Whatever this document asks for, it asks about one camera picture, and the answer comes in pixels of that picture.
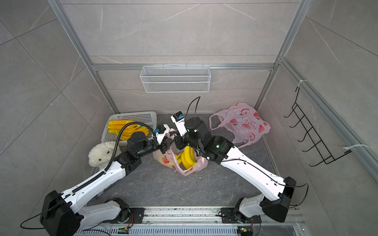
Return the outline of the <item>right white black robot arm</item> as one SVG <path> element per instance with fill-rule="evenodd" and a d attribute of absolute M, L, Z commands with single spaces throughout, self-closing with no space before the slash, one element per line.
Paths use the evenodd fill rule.
<path fill-rule="evenodd" d="M 199 117 L 186 119 L 181 111 L 171 116 L 177 127 L 174 135 L 176 147 L 191 147 L 196 154 L 215 162 L 243 177 L 261 194 L 251 198 L 240 198 L 234 207 L 231 219 L 247 222 L 254 216 L 266 215 L 283 223 L 290 208 L 296 181 L 282 178 L 264 169 L 245 156 L 231 141 L 222 136 L 214 136 Z"/>

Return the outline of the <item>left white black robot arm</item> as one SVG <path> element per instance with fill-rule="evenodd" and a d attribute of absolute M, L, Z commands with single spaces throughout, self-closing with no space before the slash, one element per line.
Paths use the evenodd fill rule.
<path fill-rule="evenodd" d="M 138 131 L 127 141 L 125 151 L 117 154 L 121 134 L 118 135 L 111 159 L 107 166 L 84 182 L 61 193 L 50 192 L 44 200 L 42 212 L 37 214 L 41 229 L 51 236 L 73 236 L 78 230 L 101 222 L 124 223 L 131 219 L 130 208 L 120 198 L 108 200 L 104 204 L 87 206 L 95 196 L 105 191 L 118 180 L 129 175 L 141 164 L 141 158 L 157 150 L 169 148 L 168 125 L 159 125 L 152 129 L 147 139 L 144 132 Z"/>

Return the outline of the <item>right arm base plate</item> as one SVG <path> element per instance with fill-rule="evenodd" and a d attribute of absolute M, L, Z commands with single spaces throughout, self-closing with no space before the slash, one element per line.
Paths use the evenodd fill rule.
<path fill-rule="evenodd" d="M 255 215 L 252 217 L 246 217 L 238 210 L 231 207 L 223 207 L 217 214 L 221 218 L 223 224 L 247 224 L 247 223 L 261 223 L 261 216 Z"/>

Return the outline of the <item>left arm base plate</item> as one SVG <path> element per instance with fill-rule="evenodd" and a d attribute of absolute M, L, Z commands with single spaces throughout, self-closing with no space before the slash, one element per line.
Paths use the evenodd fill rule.
<path fill-rule="evenodd" d="M 131 207 L 129 211 L 126 212 L 122 210 L 115 219 L 106 220 L 105 223 L 112 224 L 141 224 L 144 217 L 145 208 L 143 207 Z"/>

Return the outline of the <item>pink plastic bag front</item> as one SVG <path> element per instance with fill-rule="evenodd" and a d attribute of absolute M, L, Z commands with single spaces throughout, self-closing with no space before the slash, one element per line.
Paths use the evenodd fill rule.
<path fill-rule="evenodd" d="M 172 142 L 170 148 L 165 153 L 161 153 L 160 150 L 153 152 L 153 158 L 161 165 L 171 168 L 183 176 L 188 176 L 191 173 L 199 172 L 208 166 L 208 160 L 197 154 L 195 150 L 194 155 L 196 164 L 194 166 L 192 166 L 190 169 L 186 169 L 182 163 L 178 164 L 175 155 L 182 153 L 184 149 L 178 149 L 176 147 L 173 139 L 174 135 L 168 133 L 166 134 L 166 137 Z"/>

